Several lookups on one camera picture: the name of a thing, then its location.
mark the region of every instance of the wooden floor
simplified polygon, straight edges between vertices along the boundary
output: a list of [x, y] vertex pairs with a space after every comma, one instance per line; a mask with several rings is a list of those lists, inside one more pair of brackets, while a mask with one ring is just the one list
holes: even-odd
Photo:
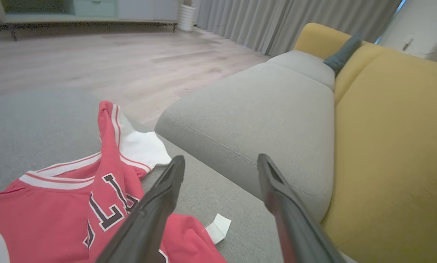
[[82, 88], [150, 128], [181, 97], [268, 60], [198, 28], [79, 25], [19, 29], [17, 37], [0, 32], [0, 95]]

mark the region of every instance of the yellow cushion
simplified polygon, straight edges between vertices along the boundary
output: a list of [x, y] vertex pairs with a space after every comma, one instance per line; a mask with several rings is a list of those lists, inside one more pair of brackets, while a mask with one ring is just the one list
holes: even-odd
[[300, 50], [325, 60], [342, 48], [350, 35], [326, 27], [309, 23], [302, 29], [294, 50]]
[[437, 262], [437, 63], [379, 56], [335, 123], [329, 237], [360, 263]]
[[361, 71], [378, 56], [395, 50], [363, 42], [335, 78], [334, 102], [339, 103]]

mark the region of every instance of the gray sofa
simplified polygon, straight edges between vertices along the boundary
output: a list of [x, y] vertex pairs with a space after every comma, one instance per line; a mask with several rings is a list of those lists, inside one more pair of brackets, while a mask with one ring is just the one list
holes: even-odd
[[[220, 80], [168, 108], [155, 127], [170, 156], [186, 160], [175, 212], [193, 215], [203, 225], [216, 213], [232, 220], [217, 244], [228, 262], [283, 262], [274, 217], [260, 200], [258, 153], [273, 158], [316, 220], [327, 210], [334, 76], [316, 59], [289, 52]], [[99, 102], [69, 88], [1, 96], [0, 191], [28, 170], [99, 151]], [[163, 169], [146, 176], [145, 190]]]

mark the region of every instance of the basketball jersey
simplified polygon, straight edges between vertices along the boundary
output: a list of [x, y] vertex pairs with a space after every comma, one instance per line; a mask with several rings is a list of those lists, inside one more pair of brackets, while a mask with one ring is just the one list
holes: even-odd
[[[28, 171], [0, 193], [0, 263], [91, 263], [143, 197], [140, 179], [171, 160], [155, 133], [132, 128], [120, 107], [100, 103], [101, 151]], [[200, 222], [172, 214], [158, 261], [225, 260]]]

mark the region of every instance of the cabinet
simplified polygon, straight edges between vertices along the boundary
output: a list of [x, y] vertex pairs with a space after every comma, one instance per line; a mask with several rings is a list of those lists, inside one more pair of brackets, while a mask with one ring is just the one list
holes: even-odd
[[0, 0], [0, 23], [161, 22], [176, 23], [182, 0]]

